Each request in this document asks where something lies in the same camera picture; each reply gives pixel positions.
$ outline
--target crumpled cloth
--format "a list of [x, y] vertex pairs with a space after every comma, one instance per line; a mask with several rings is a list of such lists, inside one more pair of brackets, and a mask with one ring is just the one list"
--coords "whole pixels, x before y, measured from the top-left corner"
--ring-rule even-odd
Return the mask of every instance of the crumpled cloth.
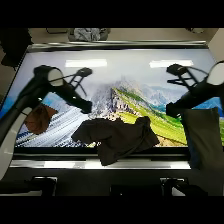
[[72, 135], [74, 141], [97, 146], [98, 156], [103, 166], [115, 163], [133, 152], [140, 152], [159, 143], [150, 127], [149, 117], [139, 117], [135, 124], [124, 123], [121, 119], [111, 121], [97, 118], [82, 122]]
[[223, 169], [218, 108], [187, 109], [182, 120], [191, 154], [191, 167], [200, 170]]
[[75, 28], [74, 29], [75, 39], [78, 41], [98, 41], [100, 39], [99, 28]]
[[28, 114], [24, 124], [30, 132], [39, 135], [47, 130], [51, 117], [56, 113], [57, 110], [41, 103]]

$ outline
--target screen bezel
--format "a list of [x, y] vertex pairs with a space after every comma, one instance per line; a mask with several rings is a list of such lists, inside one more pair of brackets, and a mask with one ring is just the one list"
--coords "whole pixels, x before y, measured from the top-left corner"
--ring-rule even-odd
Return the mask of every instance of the screen bezel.
[[[20, 66], [26, 54], [38, 52], [54, 52], [54, 51], [82, 51], [82, 50], [125, 50], [125, 49], [209, 49], [205, 41], [99, 41], [99, 42], [68, 42], [68, 43], [47, 43], [33, 44], [28, 46], [26, 52], [21, 59], [18, 69], [13, 80], [5, 94], [0, 105], [0, 110], [4, 105], [5, 99], [11, 89], [11, 86], [17, 76]], [[31, 156], [32, 159], [45, 157], [69, 157], [85, 159], [97, 155], [95, 148], [74, 148], [72, 147], [15, 147], [14, 158], [23, 158]], [[150, 157], [156, 159], [157, 156], [164, 158], [180, 158], [178, 160], [186, 160], [189, 158], [188, 147], [154, 147], [141, 153], [134, 153], [132, 157]]]

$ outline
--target brown cloth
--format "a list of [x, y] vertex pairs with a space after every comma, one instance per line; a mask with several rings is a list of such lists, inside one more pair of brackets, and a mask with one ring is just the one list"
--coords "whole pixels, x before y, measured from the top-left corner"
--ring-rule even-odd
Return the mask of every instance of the brown cloth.
[[38, 105], [24, 121], [28, 130], [36, 135], [45, 132], [50, 124], [51, 117], [57, 111], [47, 105]]
[[150, 127], [149, 117], [139, 117], [135, 124], [97, 118], [82, 122], [72, 135], [74, 141], [83, 143], [101, 142], [97, 147], [103, 166], [115, 163], [133, 152], [149, 149], [159, 143]]
[[191, 142], [189, 147], [199, 155], [198, 167], [203, 170], [224, 168], [218, 108], [189, 109], [182, 116]]

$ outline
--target display screen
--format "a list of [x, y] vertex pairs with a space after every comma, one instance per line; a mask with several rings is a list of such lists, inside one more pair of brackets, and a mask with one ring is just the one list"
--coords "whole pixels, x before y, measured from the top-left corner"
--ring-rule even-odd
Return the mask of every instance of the display screen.
[[[64, 76], [89, 67], [93, 74], [82, 82], [87, 93], [77, 92], [93, 103], [92, 113], [82, 114], [54, 93], [42, 103], [57, 111], [48, 129], [39, 135], [28, 131], [25, 124], [17, 136], [16, 147], [76, 147], [71, 138], [80, 124], [93, 118], [121, 118], [134, 123], [137, 117], [149, 116], [151, 128], [159, 138], [158, 147], [186, 146], [180, 119], [165, 114], [166, 104], [176, 102], [188, 90], [184, 86], [167, 83], [176, 77], [166, 72], [170, 64], [179, 63], [209, 72], [215, 61], [208, 49], [152, 49], [152, 50], [85, 50], [27, 53], [8, 92], [0, 112], [2, 117], [15, 102], [19, 92], [33, 77], [33, 69], [40, 65], [59, 68]], [[199, 81], [205, 74], [191, 70]], [[220, 129], [224, 142], [224, 120], [219, 98], [197, 106], [206, 109], [218, 107]]]

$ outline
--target gray cloth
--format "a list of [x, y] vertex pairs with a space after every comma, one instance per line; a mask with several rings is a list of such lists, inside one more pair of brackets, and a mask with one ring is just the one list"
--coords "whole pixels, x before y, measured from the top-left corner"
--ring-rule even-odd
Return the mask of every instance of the gray cloth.
[[74, 37], [78, 41], [98, 41], [100, 40], [99, 28], [75, 28]]
[[182, 116], [190, 140], [191, 156], [197, 156], [199, 169], [223, 169], [224, 153], [220, 137], [218, 108], [186, 110]]
[[82, 122], [72, 135], [74, 141], [83, 143], [101, 142], [97, 147], [103, 166], [115, 163], [133, 152], [153, 147], [159, 140], [150, 127], [149, 117], [139, 117], [135, 124], [124, 123], [121, 119], [93, 119]]

